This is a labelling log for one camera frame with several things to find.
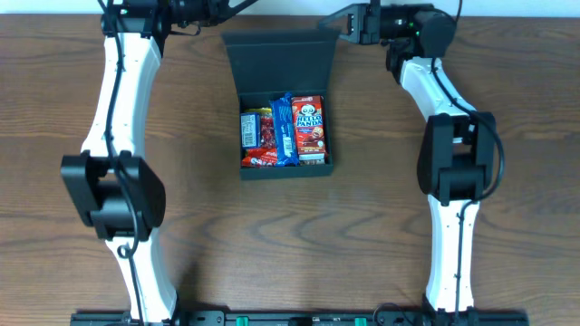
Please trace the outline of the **black gift box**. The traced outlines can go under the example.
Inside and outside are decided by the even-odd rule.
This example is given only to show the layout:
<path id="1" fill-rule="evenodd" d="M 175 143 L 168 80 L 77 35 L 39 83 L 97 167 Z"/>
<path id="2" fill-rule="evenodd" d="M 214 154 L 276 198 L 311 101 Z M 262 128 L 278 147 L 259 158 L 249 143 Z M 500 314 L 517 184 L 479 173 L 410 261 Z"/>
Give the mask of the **black gift box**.
<path id="1" fill-rule="evenodd" d="M 327 89 L 339 32 L 334 29 L 231 30 L 221 34 L 237 89 L 239 110 L 262 108 L 290 92 L 324 97 L 323 165 L 239 169 L 243 180 L 325 177 L 334 170 Z"/>

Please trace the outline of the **red Hello Panda box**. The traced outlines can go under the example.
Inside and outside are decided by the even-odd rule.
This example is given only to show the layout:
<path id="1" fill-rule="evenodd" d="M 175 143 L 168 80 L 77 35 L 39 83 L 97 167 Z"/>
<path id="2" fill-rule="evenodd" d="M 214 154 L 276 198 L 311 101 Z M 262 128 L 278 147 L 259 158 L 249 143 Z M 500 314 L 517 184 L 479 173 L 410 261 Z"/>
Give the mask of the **red Hello Panda box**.
<path id="1" fill-rule="evenodd" d="M 325 162 L 323 99 L 321 95 L 292 98 L 296 148 L 304 165 L 323 165 Z"/>

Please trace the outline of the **small dark blue box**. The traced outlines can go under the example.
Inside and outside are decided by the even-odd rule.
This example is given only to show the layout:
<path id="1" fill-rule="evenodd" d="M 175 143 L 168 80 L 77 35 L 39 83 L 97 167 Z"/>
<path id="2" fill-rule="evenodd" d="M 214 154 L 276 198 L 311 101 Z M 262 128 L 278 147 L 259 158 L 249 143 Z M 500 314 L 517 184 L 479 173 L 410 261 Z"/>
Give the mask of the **small dark blue box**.
<path id="1" fill-rule="evenodd" d="M 258 113 L 249 112 L 240 115 L 240 134 L 243 149 L 260 147 L 260 115 Z"/>

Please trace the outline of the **blue cookie wrapper pack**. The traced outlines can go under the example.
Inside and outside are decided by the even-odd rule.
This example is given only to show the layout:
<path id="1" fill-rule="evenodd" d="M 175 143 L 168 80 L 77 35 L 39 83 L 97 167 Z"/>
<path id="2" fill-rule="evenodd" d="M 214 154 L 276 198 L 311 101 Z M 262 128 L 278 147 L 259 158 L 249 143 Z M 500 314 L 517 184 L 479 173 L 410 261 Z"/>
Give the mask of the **blue cookie wrapper pack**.
<path id="1" fill-rule="evenodd" d="M 280 99 L 270 101 L 278 167 L 299 165 L 291 99 L 292 94 L 287 92 Z"/>

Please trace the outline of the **red Hacks candy bag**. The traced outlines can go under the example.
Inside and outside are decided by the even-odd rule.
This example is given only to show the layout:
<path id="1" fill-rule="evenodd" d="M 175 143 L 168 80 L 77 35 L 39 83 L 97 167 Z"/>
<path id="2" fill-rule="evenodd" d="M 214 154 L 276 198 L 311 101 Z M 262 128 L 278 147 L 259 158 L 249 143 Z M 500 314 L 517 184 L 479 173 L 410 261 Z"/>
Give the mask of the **red Hacks candy bag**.
<path id="1" fill-rule="evenodd" d="M 245 168 L 272 167 L 277 162 L 276 136 L 272 114 L 260 115 L 261 145 L 257 149 L 243 149 L 241 166 Z"/>

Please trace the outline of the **yellow Hacks candy bag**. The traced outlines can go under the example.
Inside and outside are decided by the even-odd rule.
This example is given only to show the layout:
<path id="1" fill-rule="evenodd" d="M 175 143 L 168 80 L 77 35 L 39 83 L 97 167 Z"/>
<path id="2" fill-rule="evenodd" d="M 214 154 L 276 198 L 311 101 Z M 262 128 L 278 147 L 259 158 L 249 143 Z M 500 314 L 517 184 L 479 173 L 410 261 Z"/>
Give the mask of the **yellow Hacks candy bag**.
<path id="1" fill-rule="evenodd" d="M 257 113 L 260 115 L 265 115 L 265 114 L 272 114 L 272 109 L 270 107 L 253 108 L 253 109 L 244 110 L 244 113 Z"/>

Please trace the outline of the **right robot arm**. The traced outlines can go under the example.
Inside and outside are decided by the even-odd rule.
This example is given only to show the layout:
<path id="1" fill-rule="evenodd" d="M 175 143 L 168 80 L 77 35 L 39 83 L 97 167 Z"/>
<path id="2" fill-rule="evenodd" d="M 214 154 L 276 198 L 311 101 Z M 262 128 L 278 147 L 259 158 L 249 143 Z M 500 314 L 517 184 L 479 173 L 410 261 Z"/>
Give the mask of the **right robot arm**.
<path id="1" fill-rule="evenodd" d="M 470 286 L 473 227 L 494 188 L 494 117 L 465 102 L 442 69 L 458 21 L 434 5 L 348 5 L 319 22 L 344 18 L 341 39 L 387 47 L 386 68 L 426 120 L 417 162 L 420 190 L 430 205 L 432 243 L 429 307 L 454 320 L 474 305 Z"/>

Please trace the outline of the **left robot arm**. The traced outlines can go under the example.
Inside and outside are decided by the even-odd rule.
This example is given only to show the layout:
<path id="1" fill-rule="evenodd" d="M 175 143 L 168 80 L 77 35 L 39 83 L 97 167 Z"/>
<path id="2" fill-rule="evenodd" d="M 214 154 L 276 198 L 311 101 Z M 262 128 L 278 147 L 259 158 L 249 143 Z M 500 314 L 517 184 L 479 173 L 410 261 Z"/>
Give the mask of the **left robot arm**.
<path id="1" fill-rule="evenodd" d="M 160 252 L 166 191 L 145 160 L 150 93 L 173 28 L 222 24 L 256 0 L 101 2 L 105 68 L 97 110 L 63 183 L 82 222 L 114 255 L 130 296 L 127 312 L 76 312 L 73 325 L 176 325 L 179 297 Z"/>

